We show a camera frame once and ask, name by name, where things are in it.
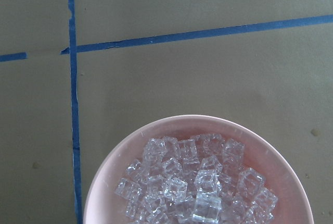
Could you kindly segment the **clear ice cubes pile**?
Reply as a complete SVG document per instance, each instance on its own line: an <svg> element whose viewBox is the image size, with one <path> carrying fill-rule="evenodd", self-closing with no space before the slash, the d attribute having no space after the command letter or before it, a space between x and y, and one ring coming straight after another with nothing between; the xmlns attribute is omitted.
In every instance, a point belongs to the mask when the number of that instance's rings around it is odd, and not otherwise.
<svg viewBox="0 0 333 224"><path fill-rule="evenodd" d="M131 223L271 223L278 198L244 154L218 133L152 138L115 193Z"/></svg>

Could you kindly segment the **pink bowl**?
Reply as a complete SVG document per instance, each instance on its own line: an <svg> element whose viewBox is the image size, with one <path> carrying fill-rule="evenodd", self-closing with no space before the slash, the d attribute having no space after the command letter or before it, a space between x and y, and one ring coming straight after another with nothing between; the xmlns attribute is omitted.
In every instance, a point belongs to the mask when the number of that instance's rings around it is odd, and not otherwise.
<svg viewBox="0 0 333 224"><path fill-rule="evenodd" d="M123 139L99 167L89 189L84 223L128 223L125 199L114 193L125 169L141 156L150 138L174 136L180 140L201 133L219 133L245 144L244 162L266 177L266 187L278 197L273 223L313 223L309 200L297 175L282 155L267 141L231 121L203 115L160 119Z"/></svg>

